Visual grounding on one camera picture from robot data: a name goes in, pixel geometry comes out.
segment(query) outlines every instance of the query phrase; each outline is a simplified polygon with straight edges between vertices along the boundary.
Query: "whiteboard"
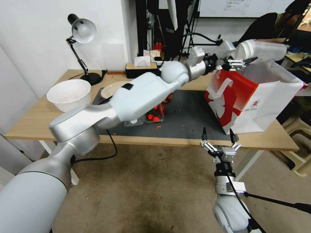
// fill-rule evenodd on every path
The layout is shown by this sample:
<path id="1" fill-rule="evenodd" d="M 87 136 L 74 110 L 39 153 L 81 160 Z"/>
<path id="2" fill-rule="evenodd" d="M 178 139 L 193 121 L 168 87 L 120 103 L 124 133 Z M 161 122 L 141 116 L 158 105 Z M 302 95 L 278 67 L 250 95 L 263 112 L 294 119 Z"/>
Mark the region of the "whiteboard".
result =
<path id="1" fill-rule="evenodd" d="M 283 13 L 293 0 L 201 0 L 200 17 L 260 17 Z"/>

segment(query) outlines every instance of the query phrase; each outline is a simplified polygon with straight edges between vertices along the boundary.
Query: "white table leg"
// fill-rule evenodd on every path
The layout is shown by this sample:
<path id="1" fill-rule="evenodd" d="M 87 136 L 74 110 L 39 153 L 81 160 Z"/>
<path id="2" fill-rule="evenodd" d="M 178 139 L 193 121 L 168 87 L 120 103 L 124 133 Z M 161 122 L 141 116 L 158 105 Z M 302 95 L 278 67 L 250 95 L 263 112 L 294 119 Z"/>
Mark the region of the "white table leg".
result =
<path id="1" fill-rule="evenodd" d="M 55 145 L 55 143 L 53 141 L 39 140 L 39 142 L 44 147 L 46 152 L 48 152 L 48 154 L 51 154 L 52 151 L 56 148 L 56 145 Z M 70 170 L 70 174 L 71 174 L 71 183 L 73 185 L 77 185 L 78 182 L 79 182 L 79 177 L 77 176 L 77 174 L 72 169 Z"/>
<path id="2" fill-rule="evenodd" d="M 254 162 L 262 154 L 263 150 L 249 150 L 239 163 L 234 173 L 236 174 L 236 181 L 239 181 L 241 177 L 247 172 L 247 170 L 254 164 Z"/>
<path id="3" fill-rule="evenodd" d="M 281 64 L 281 67 L 283 68 L 289 68 L 291 65 L 293 64 L 293 62 L 291 60 L 289 60 L 288 58 L 284 57 L 284 60 Z"/>

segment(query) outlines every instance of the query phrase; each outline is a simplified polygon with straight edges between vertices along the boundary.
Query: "paper bag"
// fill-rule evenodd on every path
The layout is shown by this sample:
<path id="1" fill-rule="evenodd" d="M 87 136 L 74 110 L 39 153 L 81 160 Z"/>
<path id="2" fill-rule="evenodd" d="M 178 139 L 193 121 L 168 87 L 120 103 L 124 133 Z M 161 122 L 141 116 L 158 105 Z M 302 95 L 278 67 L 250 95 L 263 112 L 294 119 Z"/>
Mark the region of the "paper bag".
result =
<path id="1" fill-rule="evenodd" d="M 265 131 L 305 83 L 275 62 L 216 71 L 204 95 L 229 134 Z"/>

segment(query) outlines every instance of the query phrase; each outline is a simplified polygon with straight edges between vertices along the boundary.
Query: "black mat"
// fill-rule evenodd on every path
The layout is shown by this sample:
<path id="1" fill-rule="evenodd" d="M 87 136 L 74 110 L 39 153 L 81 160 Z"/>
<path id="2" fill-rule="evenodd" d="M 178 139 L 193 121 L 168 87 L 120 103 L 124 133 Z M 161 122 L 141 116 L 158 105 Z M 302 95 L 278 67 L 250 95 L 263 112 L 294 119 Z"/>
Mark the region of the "black mat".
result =
<path id="1" fill-rule="evenodd" d="M 93 104 L 99 104 L 104 99 L 100 96 L 102 88 L 95 97 Z M 221 128 L 214 113 L 204 99 L 205 91 L 177 90 L 170 103 L 164 104 L 166 113 L 164 121 L 159 123 L 144 123 L 141 126 L 124 127 L 122 122 L 110 129 L 110 133 L 121 136 L 156 137 L 156 138 L 186 138 L 201 139 L 203 127 L 206 127 L 207 139 L 230 140 Z M 99 134 L 106 135 L 101 129 Z"/>

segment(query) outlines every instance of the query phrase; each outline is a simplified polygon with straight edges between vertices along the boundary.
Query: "plastic container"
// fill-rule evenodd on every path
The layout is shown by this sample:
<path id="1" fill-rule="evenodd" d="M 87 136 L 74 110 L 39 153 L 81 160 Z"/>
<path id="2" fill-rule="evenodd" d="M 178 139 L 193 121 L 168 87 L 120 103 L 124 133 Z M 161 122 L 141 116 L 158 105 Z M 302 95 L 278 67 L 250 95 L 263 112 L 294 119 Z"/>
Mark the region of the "plastic container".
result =
<path id="1" fill-rule="evenodd" d="M 137 118 L 135 120 L 131 121 L 125 121 L 124 126 L 125 127 L 132 127 L 132 126 L 140 126 L 145 122 L 145 115 L 141 116 L 140 118 Z"/>
<path id="2" fill-rule="evenodd" d="M 278 61 L 284 58 L 286 46 L 284 44 L 246 40 L 240 43 L 232 53 L 235 60 L 246 60 L 258 57 L 253 63 L 264 61 Z"/>
<path id="3" fill-rule="evenodd" d="M 164 120 L 165 108 L 163 104 L 155 106 L 145 114 L 146 123 L 157 123 Z"/>
<path id="4" fill-rule="evenodd" d="M 63 81 L 53 86 L 46 94 L 48 101 L 62 112 L 89 104 L 91 84 L 82 79 Z"/>

